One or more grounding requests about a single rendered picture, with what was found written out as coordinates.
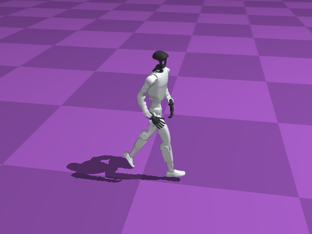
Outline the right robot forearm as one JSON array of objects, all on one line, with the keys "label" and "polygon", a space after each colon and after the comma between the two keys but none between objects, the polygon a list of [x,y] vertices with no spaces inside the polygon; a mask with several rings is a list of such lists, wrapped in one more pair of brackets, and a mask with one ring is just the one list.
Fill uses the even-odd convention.
[{"label": "right robot forearm", "polygon": [[138,96],[137,101],[139,106],[141,107],[142,113],[146,115],[148,118],[151,118],[153,115],[148,111],[146,102],[144,101],[143,96]]}]

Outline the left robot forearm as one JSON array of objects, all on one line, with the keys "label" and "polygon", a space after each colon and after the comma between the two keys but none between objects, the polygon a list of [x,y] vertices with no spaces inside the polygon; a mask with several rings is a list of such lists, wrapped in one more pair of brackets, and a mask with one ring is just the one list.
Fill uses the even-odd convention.
[{"label": "left robot forearm", "polygon": [[[165,99],[167,100],[168,104],[169,104],[169,99],[172,99],[169,92],[168,92],[168,88],[166,88],[166,93],[165,93]],[[172,99],[173,100],[173,99]],[[174,100],[173,100],[174,101]]]}]

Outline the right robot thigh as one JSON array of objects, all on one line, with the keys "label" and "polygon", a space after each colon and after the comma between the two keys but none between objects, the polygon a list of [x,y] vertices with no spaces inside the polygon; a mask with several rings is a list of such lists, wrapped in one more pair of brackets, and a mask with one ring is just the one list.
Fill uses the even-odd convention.
[{"label": "right robot thigh", "polygon": [[[153,114],[155,115],[155,117],[156,116],[157,117],[161,117],[160,115],[156,115],[155,112]],[[165,122],[163,119],[160,119],[160,120]],[[149,120],[149,123],[150,123],[151,126],[155,126],[153,124],[152,120]],[[162,122],[160,122],[160,123],[162,123]],[[165,144],[168,148],[170,148],[170,143],[171,143],[170,132],[169,132],[169,129],[168,129],[167,125],[166,124],[163,124],[163,125],[164,126],[160,125],[160,126],[162,126],[162,128],[157,125],[160,129],[156,127],[159,136],[163,140],[163,142],[161,142],[161,144],[160,144],[160,147],[161,147],[161,145]]]}]

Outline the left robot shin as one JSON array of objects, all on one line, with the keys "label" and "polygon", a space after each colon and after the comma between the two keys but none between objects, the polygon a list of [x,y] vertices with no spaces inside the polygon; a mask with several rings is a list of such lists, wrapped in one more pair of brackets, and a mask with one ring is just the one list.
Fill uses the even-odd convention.
[{"label": "left robot shin", "polygon": [[[150,138],[150,137],[149,137]],[[149,139],[148,138],[148,139]],[[141,138],[140,138],[140,135],[139,135],[139,137],[138,137],[138,139],[136,140],[136,142],[134,143],[134,147],[133,147],[133,149],[132,149],[132,151],[130,152],[130,157],[131,158],[133,158],[133,156],[145,145],[145,143],[148,141],[148,139],[147,140],[142,140]]]}]

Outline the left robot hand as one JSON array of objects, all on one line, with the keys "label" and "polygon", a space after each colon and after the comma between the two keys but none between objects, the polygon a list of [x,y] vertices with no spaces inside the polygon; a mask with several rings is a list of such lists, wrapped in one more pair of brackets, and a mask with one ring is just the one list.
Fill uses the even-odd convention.
[{"label": "left robot hand", "polygon": [[173,100],[172,99],[169,99],[169,104],[168,104],[169,106],[170,106],[170,112],[171,112],[171,114],[170,114],[170,116],[168,117],[168,118],[171,118],[172,116],[173,116],[173,114],[174,114],[174,107],[173,107]]}]

